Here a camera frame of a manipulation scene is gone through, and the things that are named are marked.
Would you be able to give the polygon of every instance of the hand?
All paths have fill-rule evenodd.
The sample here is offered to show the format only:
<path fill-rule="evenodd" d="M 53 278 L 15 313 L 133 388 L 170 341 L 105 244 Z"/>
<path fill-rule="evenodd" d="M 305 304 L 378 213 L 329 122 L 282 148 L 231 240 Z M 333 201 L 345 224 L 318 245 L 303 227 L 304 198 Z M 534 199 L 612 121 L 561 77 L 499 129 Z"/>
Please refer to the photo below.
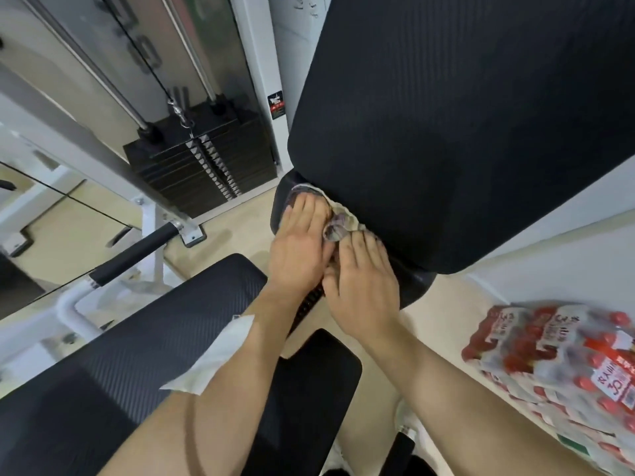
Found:
<path fill-rule="evenodd" d="M 285 208 L 271 244 L 269 284 L 298 302 L 319 284 L 333 254 L 335 244 L 322 239 L 330 216 L 324 197 L 300 193 Z"/>
<path fill-rule="evenodd" d="M 362 344 L 397 322 L 399 284 L 384 245 L 368 232 L 340 241 L 340 276 L 331 267 L 322 280 L 333 318 Z"/>

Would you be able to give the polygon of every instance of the right hand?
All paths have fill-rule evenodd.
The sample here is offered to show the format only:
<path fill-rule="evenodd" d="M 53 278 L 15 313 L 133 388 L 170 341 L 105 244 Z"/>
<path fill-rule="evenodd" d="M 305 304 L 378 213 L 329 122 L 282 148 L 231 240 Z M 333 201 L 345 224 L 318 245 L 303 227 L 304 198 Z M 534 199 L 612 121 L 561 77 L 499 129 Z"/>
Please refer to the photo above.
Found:
<path fill-rule="evenodd" d="M 335 321 L 362 344 L 397 322 L 399 284 L 386 248 L 369 232 L 355 231 L 340 241 L 339 280 L 328 267 L 322 286 Z"/>

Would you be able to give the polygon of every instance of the black backrest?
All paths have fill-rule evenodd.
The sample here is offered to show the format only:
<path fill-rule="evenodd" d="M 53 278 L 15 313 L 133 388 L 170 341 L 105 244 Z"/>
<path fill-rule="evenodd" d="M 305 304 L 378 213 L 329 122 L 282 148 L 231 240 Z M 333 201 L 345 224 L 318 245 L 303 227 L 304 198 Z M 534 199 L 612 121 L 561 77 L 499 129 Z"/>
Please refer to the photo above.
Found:
<path fill-rule="evenodd" d="M 333 0 L 289 152 L 452 273 L 635 153 L 634 80 L 635 0 Z"/>

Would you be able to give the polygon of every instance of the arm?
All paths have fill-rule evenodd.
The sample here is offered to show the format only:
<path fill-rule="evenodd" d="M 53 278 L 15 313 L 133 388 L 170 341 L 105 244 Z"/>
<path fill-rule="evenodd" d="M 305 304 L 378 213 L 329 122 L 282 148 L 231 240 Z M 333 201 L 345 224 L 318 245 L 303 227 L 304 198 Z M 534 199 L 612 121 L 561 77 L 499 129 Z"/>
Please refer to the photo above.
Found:
<path fill-rule="evenodd" d="M 271 246 L 271 276 L 244 314 L 254 314 L 242 347 L 200 396 L 172 393 L 132 434 L 101 476 L 239 475 L 265 407 L 282 346 L 302 300 L 319 284 L 332 252 L 322 245 L 330 208 L 300 194 Z"/>
<path fill-rule="evenodd" d="M 322 285 L 342 330 L 403 395 L 456 476 L 599 473 L 399 322 L 399 286 L 381 242 L 355 232 L 340 243 L 340 276 Z"/>

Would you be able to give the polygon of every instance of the metal rod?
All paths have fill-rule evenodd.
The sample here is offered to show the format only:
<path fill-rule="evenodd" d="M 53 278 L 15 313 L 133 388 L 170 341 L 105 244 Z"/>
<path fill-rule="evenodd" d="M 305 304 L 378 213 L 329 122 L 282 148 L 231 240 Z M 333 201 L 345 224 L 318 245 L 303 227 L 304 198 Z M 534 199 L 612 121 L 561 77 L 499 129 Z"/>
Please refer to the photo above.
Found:
<path fill-rule="evenodd" d="M 194 50 L 194 47 L 192 46 L 192 42 L 187 37 L 186 29 L 183 26 L 183 23 L 181 22 L 179 15 L 177 14 L 177 10 L 174 7 L 174 3 L 172 2 L 172 0 L 161 0 L 161 1 L 163 2 L 163 6 L 165 6 L 165 9 L 168 12 L 168 15 L 170 16 L 170 20 L 172 21 L 172 24 L 174 25 L 174 29 L 179 34 L 179 38 L 181 39 L 181 42 L 183 42 L 183 46 L 186 48 L 187 55 L 190 57 L 190 60 L 192 61 L 192 64 L 194 65 L 194 69 L 196 70 L 196 73 L 198 74 L 199 79 L 201 80 L 201 84 L 203 89 L 205 90 L 205 93 L 207 93 L 207 96 L 210 98 L 210 102 L 215 103 L 216 92 L 214 91 L 214 88 L 211 86 L 210 79 L 207 76 L 207 73 L 205 73 L 205 70 L 203 70 L 201 59 L 199 58 L 198 54 Z"/>
<path fill-rule="evenodd" d="M 22 0 L 22 2 L 28 7 L 28 9 L 37 17 L 39 21 L 44 23 L 44 26 L 70 51 L 77 61 L 81 63 L 84 68 L 90 73 L 99 84 L 108 92 L 108 94 L 115 99 L 115 101 L 123 108 L 130 118 L 141 128 L 141 130 L 147 130 L 148 124 L 135 110 L 135 107 L 126 100 L 121 92 L 115 87 L 115 85 L 106 77 L 105 73 L 93 62 L 90 57 L 84 52 L 79 44 L 70 36 L 70 33 L 55 19 L 51 12 L 46 9 L 40 0 Z"/>

